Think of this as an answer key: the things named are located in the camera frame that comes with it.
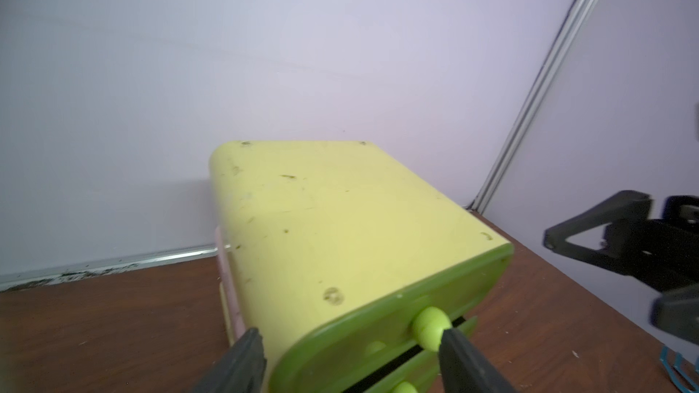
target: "drawer front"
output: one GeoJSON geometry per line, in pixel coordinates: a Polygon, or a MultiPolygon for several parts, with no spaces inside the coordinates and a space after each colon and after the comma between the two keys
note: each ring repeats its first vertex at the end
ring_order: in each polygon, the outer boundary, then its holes
{"type": "Polygon", "coordinates": [[[454,319],[478,304],[511,253],[511,245],[494,249],[317,329],[273,369],[270,392],[344,391],[416,345],[410,328],[425,308],[454,319]]]}
{"type": "MultiPolygon", "coordinates": [[[[476,327],[477,318],[470,318],[457,329],[470,336],[476,327]]],[[[427,392],[439,374],[437,354],[423,350],[395,371],[367,389],[365,393],[390,393],[401,382],[409,382],[419,393],[427,392]]]]}

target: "white wall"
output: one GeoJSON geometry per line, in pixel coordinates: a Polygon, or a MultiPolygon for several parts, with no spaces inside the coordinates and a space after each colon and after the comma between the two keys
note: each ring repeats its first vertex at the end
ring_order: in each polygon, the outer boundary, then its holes
{"type": "Polygon", "coordinates": [[[0,0],[0,274],[213,240],[231,139],[362,139],[466,205],[572,0],[0,0]]]}
{"type": "MultiPolygon", "coordinates": [[[[699,0],[600,0],[581,30],[485,216],[672,348],[648,325],[658,296],[630,277],[541,245],[546,228],[618,190],[656,202],[699,195],[699,0]]],[[[602,231],[576,241],[599,246],[602,231]]]]}

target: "metal strip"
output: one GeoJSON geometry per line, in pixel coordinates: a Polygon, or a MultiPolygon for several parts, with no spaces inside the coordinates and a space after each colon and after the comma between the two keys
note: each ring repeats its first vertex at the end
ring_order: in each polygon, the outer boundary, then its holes
{"type": "Polygon", "coordinates": [[[65,267],[53,267],[28,271],[20,274],[0,275],[0,292],[26,290],[27,288],[79,281],[95,276],[118,274],[124,271],[145,269],[146,267],[170,265],[176,262],[213,257],[216,246],[195,246],[186,249],[168,250],[148,255],[105,259],[65,267]]]}
{"type": "Polygon", "coordinates": [[[500,155],[498,155],[498,159],[495,161],[490,173],[488,173],[488,177],[473,201],[471,209],[478,211],[480,214],[484,213],[502,177],[510,166],[514,154],[520,147],[520,143],[524,139],[526,131],[534,120],[537,110],[546,96],[546,92],[551,87],[554,77],[563,63],[565,55],[570,50],[573,40],[592,9],[595,7],[595,4],[597,4],[597,1],[598,0],[575,0],[572,3],[568,16],[561,30],[558,32],[558,36],[549,54],[546,56],[546,60],[539,74],[537,74],[532,88],[529,90],[529,94],[524,101],[520,114],[517,116],[512,126],[510,134],[505,140],[505,144],[502,146],[500,155]]]}

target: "drawer knob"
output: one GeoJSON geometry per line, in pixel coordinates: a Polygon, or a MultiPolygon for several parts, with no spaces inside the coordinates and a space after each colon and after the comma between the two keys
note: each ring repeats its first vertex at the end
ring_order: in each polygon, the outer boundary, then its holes
{"type": "Polygon", "coordinates": [[[403,381],[392,389],[391,393],[418,393],[418,391],[408,381],[403,381]]]}
{"type": "Polygon", "coordinates": [[[420,311],[412,321],[412,337],[422,348],[438,352],[442,333],[451,328],[449,316],[439,308],[430,306],[420,311]]]}

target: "brown table surface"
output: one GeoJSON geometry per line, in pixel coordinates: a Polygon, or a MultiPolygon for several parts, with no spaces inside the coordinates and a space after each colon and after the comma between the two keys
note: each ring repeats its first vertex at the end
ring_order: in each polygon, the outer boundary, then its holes
{"type": "MultiPolygon", "coordinates": [[[[655,338],[515,245],[467,316],[479,316],[473,343],[518,391],[677,391],[655,338]]],[[[5,367],[23,393],[186,392],[227,348],[217,276],[207,258],[2,293],[5,367]]]]}

